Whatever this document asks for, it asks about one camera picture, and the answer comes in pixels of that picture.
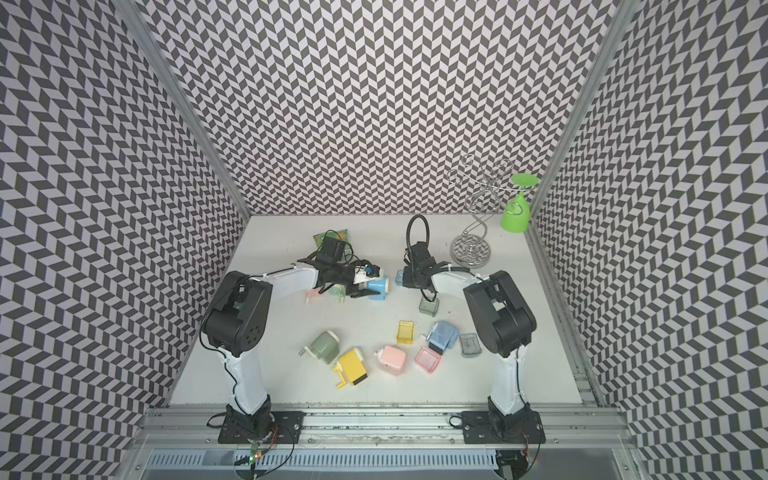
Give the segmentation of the sage green pencil sharpener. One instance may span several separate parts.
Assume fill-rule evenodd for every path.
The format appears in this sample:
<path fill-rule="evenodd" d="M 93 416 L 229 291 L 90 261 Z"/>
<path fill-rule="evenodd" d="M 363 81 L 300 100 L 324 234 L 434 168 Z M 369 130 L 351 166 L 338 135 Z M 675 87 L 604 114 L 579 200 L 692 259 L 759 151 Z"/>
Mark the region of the sage green pencil sharpener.
<path fill-rule="evenodd" d="M 305 345 L 298 352 L 299 356 L 310 357 L 330 365 L 339 355 L 340 340 L 331 330 L 325 330 L 318 335 L 309 345 Z"/>

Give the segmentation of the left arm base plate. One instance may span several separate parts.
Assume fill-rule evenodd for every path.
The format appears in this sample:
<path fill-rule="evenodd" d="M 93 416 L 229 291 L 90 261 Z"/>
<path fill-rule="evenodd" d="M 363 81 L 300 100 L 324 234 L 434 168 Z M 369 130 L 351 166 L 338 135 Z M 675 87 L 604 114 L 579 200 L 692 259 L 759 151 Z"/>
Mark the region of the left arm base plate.
<path fill-rule="evenodd" d="M 219 430 L 218 443 L 250 444 L 260 440 L 270 443 L 272 434 L 277 432 L 275 444 L 295 444 L 300 439 L 304 417 L 301 411 L 263 411 L 254 415 L 228 411 Z"/>

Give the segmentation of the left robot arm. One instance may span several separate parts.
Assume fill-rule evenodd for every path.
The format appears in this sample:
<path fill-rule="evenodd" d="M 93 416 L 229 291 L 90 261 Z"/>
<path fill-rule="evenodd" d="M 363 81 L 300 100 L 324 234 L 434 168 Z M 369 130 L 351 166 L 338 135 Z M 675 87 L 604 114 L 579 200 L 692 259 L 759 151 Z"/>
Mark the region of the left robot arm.
<path fill-rule="evenodd" d="M 348 243 L 326 237 L 319 249 L 276 271 L 253 274 L 232 270 L 225 274 L 202 321 L 203 348 L 221 355 L 232 380 L 228 411 L 254 418 L 269 395 L 261 380 L 257 346 L 266 332 L 274 300 L 316 290 L 324 293 L 341 285 L 351 295 L 370 292 L 361 285 L 380 277 L 379 266 L 355 256 L 347 258 Z"/>

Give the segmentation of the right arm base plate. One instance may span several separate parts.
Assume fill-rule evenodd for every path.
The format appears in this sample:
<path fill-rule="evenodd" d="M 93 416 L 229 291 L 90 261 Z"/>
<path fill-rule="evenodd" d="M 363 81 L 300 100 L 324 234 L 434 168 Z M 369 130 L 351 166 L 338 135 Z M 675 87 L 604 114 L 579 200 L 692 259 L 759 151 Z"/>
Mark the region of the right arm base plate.
<path fill-rule="evenodd" d="M 546 443 L 541 416 L 530 409 L 522 409 L 511 415 L 488 411 L 462 411 L 460 419 L 466 444 Z"/>

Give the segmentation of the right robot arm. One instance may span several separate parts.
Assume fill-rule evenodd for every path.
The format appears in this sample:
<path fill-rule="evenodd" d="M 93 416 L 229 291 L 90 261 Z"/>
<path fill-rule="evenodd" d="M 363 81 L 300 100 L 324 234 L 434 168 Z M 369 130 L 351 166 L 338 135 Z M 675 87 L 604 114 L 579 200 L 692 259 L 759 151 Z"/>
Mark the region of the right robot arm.
<path fill-rule="evenodd" d="M 528 406 L 522 392 L 523 366 L 537 321 L 510 274 L 500 270 L 481 276 L 438 262 L 425 241 L 408 245 L 404 261 L 403 286 L 465 300 L 479 341 L 500 357 L 489 411 L 500 418 L 522 412 Z"/>

